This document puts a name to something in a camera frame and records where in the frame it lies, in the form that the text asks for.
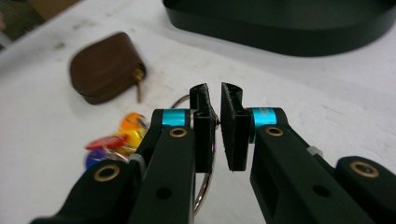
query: black plastic case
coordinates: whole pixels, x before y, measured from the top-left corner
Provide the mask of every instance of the black plastic case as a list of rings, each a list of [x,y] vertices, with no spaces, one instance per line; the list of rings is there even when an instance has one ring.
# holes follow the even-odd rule
[[[297,56],[362,47],[394,23],[396,0],[163,0],[177,28]]]

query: brass ring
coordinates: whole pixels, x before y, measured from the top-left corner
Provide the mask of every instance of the brass ring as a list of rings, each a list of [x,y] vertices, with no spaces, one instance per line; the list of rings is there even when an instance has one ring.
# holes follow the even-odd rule
[[[277,127],[268,127],[265,129],[265,132],[275,137],[279,137],[283,135],[283,131]]]
[[[369,163],[363,162],[363,161],[353,161],[352,163],[349,164],[350,168],[358,173],[359,175],[370,177],[370,178],[377,178],[379,177],[379,172],[378,170],[370,165]],[[367,168],[370,170],[370,172],[365,172],[363,171],[360,167]]]
[[[110,175],[102,175],[102,172],[104,170],[112,170],[113,173]],[[119,175],[119,173],[120,173],[120,167],[115,164],[110,164],[97,170],[94,175],[94,179],[98,182],[106,182],[114,179],[117,175]]]
[[[182,128],[174,128],[170,132],[172,137],[184,137],[187,134],[187,131]]]

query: table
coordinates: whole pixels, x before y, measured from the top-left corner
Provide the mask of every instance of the table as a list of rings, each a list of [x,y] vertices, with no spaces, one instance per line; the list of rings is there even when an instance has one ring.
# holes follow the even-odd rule
[[[131,88],[88,105],[70,84],[70,60],[118,31],[131,37],[148,68],[143,103]],[[358,155],[396,173],[395,39],[393,26],[361,49],[290,57],[178,30],[161,1],[82,1],[0,53],[0,223],[55,214],[84,172],[88,142],[116,131],[127,113],[150,118],[201,83],[218,115],[220,83],[229,82],[244,90],[245,107],[282,107],[331,165]],[[220,130],[217,147],[212,187],[195,223],[264,223],[248,181],[253,146],[244,173],[228,170]]]

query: keychain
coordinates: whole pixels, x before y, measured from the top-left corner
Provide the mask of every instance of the keychain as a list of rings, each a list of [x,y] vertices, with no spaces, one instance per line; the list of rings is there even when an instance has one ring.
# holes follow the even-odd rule
[[[148,125],[144,116],[135,112],[128,114],[121,121],[118,131],[85,146],[90,151],[85,161],[86,168],[103,160],[128,162],[128,157],[136,152],[147,130]]]

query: leather keychain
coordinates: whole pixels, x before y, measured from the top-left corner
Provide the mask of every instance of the leather keychain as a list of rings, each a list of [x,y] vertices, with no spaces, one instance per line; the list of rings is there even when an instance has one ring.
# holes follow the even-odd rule
[[[129,36],[117,33],[74,56],[70,77],[74,89],[91,105],[107,102],[133,85],[140,103],[146,67]]]

